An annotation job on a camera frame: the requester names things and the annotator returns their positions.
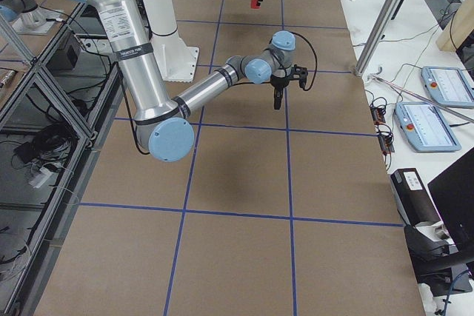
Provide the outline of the aluminium frame post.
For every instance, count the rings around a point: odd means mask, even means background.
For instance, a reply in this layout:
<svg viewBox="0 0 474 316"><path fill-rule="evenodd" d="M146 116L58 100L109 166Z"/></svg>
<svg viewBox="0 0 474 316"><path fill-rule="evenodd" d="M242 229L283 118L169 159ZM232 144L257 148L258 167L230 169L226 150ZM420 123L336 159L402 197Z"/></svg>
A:
<svg viewBox="0 0 474 316"><path fill-rule="evenodd" d="M354 68L354 74L357 77L362 77L366 70L370 59L373 57L373 54L381 41L381 37L389 23L389 20L392 18L400 1L401 0L385 0Z"/></svg>

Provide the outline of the teach pendant far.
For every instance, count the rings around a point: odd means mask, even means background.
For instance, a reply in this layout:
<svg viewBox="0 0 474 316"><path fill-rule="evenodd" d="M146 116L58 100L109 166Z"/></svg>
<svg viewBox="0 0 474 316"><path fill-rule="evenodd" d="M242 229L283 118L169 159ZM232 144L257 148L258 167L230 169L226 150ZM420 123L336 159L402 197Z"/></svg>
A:
<svg viewBox="0 0 474 316"><path fill-rule="evenodd" d="M421 77L435 102L446 107L473 108L473 85L460 68L425 66Z"/></svg>

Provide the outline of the red block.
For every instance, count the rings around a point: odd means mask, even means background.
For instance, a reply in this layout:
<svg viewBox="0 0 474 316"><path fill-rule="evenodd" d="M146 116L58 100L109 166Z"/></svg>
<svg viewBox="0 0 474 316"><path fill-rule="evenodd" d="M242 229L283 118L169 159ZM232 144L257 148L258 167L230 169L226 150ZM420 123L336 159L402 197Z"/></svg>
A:
<svg viewBox="0 0 474 316"><path fill-rule="evenodd" d="M261 6L260 0L250 0L250 8L251 9L259 9Z"/></svg>

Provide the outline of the dark cardboard box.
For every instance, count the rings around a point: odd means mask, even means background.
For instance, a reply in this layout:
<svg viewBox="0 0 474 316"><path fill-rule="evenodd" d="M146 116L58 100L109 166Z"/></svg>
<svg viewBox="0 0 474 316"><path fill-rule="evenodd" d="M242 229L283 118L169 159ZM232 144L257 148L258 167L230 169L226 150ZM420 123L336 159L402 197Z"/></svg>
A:
<svg viewBox="0 0 474 316"><path fill-rule="evenodd" d="M410 226L432 226L441 221L416 168L397 169L390 175L397 209Z"/></svg>

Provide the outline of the teach pendant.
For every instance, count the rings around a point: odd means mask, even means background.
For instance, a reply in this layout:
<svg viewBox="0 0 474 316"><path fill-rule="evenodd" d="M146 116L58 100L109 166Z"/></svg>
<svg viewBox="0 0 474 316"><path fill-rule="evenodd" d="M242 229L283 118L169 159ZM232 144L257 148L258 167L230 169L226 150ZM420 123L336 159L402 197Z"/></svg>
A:
<svg viewBox="0 0 474 316"><path fill-rule="evenodd" d="M395 116L416 152L457 152L458 139L440 110L427 102L399 102Z"/></svg>
<svg viewBox="0 0 474 316"><path fill-rule="evenodd" d="M473 85L460 68L425 66L421 77L435 102L446 107L473 108Z"/></svg>

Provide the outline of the teach pendant near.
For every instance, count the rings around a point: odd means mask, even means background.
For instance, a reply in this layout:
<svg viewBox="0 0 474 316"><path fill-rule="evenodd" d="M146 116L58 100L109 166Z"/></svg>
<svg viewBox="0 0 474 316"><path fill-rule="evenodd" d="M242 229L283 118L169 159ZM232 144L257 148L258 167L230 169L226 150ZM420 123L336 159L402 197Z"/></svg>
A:
<svg viewBox="0 0 474 316"><path fill-rule="evenodd" d="M427 102L399 102L395 116L416 152L457 152L458 139L440 110Z"/></svg>

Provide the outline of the black monitor on stand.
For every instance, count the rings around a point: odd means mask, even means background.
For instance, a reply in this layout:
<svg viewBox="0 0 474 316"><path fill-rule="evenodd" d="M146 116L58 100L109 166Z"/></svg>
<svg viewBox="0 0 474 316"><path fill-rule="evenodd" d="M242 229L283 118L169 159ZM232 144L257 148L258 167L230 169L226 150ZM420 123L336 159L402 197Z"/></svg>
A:
<svg viewBox="0 0 474 316"><path fill-rule="evenodd" d="M436 297L471 292L467 273L473 272L473 151L432 179L428 189L454 244L432 241L406 226L416 280L427 284Z"/></svg>

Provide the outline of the aluminium frame rack right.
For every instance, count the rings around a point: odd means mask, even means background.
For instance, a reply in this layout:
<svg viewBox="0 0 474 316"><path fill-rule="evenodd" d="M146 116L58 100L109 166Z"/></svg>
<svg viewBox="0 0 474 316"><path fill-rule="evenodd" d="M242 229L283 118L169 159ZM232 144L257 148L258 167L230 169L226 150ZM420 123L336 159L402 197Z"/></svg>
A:
<svg viewBox="0 0 474 316"><path fill-rule="evenodd" d="M1 22L1 313L32 315L120 98L95 10L43 8L49 30Z"/></svg>

